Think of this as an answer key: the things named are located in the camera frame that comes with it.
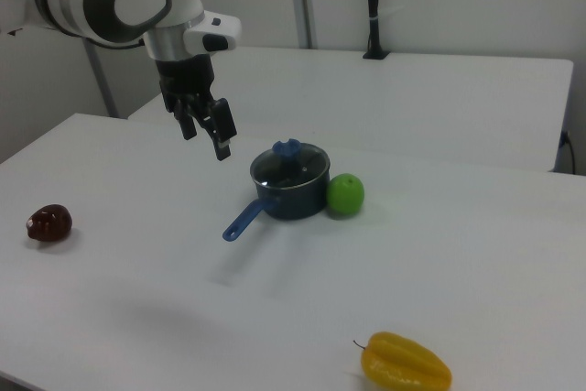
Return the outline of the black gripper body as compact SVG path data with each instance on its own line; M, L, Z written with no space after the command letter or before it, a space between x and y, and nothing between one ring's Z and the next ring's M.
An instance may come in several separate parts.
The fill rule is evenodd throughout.
M211 86L214 81L212 57L209 54L194 56L188 60L156 61L159 84L165 107L174 112L182 101L194 113L207 113L213 102Z

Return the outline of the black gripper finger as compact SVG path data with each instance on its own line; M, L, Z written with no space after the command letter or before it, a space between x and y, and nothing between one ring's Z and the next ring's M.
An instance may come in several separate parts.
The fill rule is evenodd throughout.
M185 140L190 140L197 135L193 118L181 100L178 100L175 104L175 119L179 123L182 136Z
M217 159L227 159L231 155L230 140L237 135L237 129L225 98L211 100L206 104L201 126L212 140Z

